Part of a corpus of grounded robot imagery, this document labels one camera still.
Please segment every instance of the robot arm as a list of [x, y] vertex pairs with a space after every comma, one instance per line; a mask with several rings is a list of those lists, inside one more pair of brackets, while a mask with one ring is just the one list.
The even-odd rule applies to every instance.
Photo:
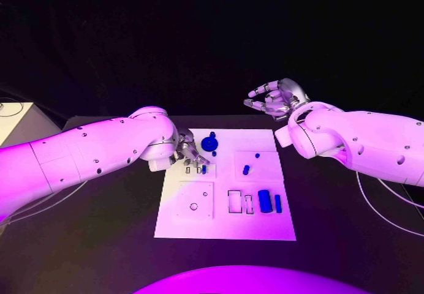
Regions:
[[[288, 119], [286, 126], [273, 133], [282, 147], [292, 144], [306, 159], [332, 157], [369, 176], [424, 186], [422, 122], [369, 111], [343, 112], [330, 104], [309, 102], [289, 79], [282, 79], [276, 87], [272, 92], [278, 102], [265, 97], [265, 103], [244, 99], [244, 105], [275, 120]], [[260, 92], [252, 91], [249, 97]]]
[[[194, 150], [161, 108], [144, 107], [128, 118], [77, 127], [48, 138], [0, 149], [0, 221], [28, 202], [115, 171], [136, 158], [154, 172], [181, 151]], [[197, 154], [191, 160], [208, 164]]]

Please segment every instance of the cable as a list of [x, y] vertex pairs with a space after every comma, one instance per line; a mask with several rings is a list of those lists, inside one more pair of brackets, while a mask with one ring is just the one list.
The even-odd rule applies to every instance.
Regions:
[[410, 230], [402, 228], [399, 225], [396, 225], [394, 223], [392, 223], [392, 222], [390, 222], [390, 221], [381, 216], [381, 214], [376, 211], [376, 209], [373, 208], [373, 206], [371, 206], [371, 204], [369, 203], [367, 198], [366, 198], [366, 196], [364, 196], [363, 189], [361, 189], [361, 185], [360, 185], [360, 180], [358, 180], [358, 174], [357, 174], [357, 171], [356, 171], [356, 179], [357, 179], [357, 185], [358, 185], [358, 188], [360, 188], [360, 193], [361, 193], [361, 196], [363, 196], [363, 198], [364, 198], [364, 201], [366, 201], [369, 207], [371, 208], [371, 210], [374, 211], [374, 213], [379, 215], [379, 217], [380, 217], [380, 218], [381, 218], [381, 219], [383, 219], [390, 225], [393, 225], [396, 228], [399, 228], [400, 230], [406, 231], [406, 232], [410, 233], [410, 234], [415, 234], [415, 235], [424, 237], [424, 234], [419, 234], [419, 233], [416, 233], [416, 232], [413, 232], [413, 231], [410, 231]]
[[47, 197], [44, 197], [37, 203], [34, 203], [32, 205], [30, 205], [25, 209], [22, 209], [21, 211], [15, 211], [11, 215], [8, 215], [8, 217], [12, 217], [15, 215], [18, 215], [20, 213], [22, 213], [24, 211], [30, 210], [31, 208], [34, 208], [38, 204], [41, 204], [44, 201], [47, 201], [60, 191], [51, 193]]
[[416, 204], [415, 202], [412, 202], [412, 201], [409, 201], [407, 199], [405, 199], [389, 187], [387, 187], [387, 185], [386, 185], [386, 183], [380, 180], [380, 179], [377, 179], [379, 180], [379, 182], [381, 183], [381, 186], [399, 197], [399, 199], [402, 199], [406, 203], [409, 203], [409, 204], [412, 204], [412, 205], [415, 205], [416, 207], [420, 207], [420, 208], [424, 208], [424, 205], [419, 205], [419, 204]]
[[82, 186], [84, 185], [84, 183], [86, 183], [87, 181], [84, 181], [80, 185], [79, 185], [79, 187], [73, 190], [73, 192], [63, 198], [63, 199], [60, 199], [54, 204], [51, 204], [50, 206], [47, 206], [45, 208], [43, 208], [41, 210], [38, 210], [38, 211], [35, 211], [34, 213], [30, 213], [28, 215], [25, 215], [25, 216], [22, 216], [22, 217], [18, 217], [17, 219], [12, 219], [12, 220], [9, 220], [9, 221], [7, 221], [7, 222], [4, 222], [4, 223], [0, 223], [0, 226], [1, 225], [8, 225], [8, 224], [11, 224], [12, 222], [17, 222], [17, 221], [20, 221], [21, 219], [25, 219], [27, 217], [30, 217], [30, 216], [34, 216], [35, 214], [38, 214], [38, 213], [41, 213], [43, 211], [45, 211], [48, 208], [51, 208], [53, 206], [56, 206], [66, 198], [69, 198], [71, 195], [73, 195], [73, 193], [82, 188]]
[[9, 116], [17, 115], [21, 112], [21, 110], [24, 109], [22, 103], [20, 101], [17, 101], [15, 99], [8, 98], [8, 97], [0, 97], [0, 99], [9, 99], [9, 100], [15, 101], [20, 104], [20, 111], [15, 112], [12, 115], [0, 115], [0, 118], [8, 118]]

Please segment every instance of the dark tabletop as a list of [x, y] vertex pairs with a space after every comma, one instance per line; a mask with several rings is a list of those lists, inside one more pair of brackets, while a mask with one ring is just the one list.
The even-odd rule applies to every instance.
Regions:
[[[64, 130], [100, 119], [73, 117]], [[169, 119], [188, 128], [282, 126], [265, 115]], [[0, 236], [0, 293], [131, 293], [172, 274], [219, 265], [305, 271], [374, 293], [422, 293], [424, 238], [379, 218], [354, 172], [335, 160], [305, 160], [292, 146], [276, 150], [296, 241], [152, 238], [165, 172], [151, 173], [138, 160], [87, 181], [51, 209], [8, 225]], [[416, 209], [376, 179], [360, 179], [379, 212], [424, 233]], [[389, 186], [405, 194], [399, 184]]]

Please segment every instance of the dark curtain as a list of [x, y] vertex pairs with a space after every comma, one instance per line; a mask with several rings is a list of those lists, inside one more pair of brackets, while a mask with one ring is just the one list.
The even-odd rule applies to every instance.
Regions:
[[338, 3], [1, 1], [1, 94], [61, 122], [145, 105], [236, 115], [255, 113], [247, 91], [289, 77], [345, 111], [422, 119], [418, 5]]

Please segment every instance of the blue object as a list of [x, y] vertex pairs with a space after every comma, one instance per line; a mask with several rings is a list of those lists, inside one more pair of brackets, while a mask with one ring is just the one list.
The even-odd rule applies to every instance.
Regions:
[[249, 173], [249, 166], [244, 165], [244, 168], [242, 169], [242, 174], [246, 176]]
[[201, 149], [204, 151], [207, 151], [207, 152], [211, 152], [211, 151], [216, 150], [217, 141], [214, 139], [214, 133], [213, 132], [210, 132], [208, 137], [203, 138], [200, 145], [201, 145]]
[[275, 211], [276, 211], [276, 213], [282, 212], [279, 195], [275, 195]]
[[260, 206], [260, 212], [269, 213], [272, 211], [270, 197], [268, 190], [257, 191], [257, 204]]

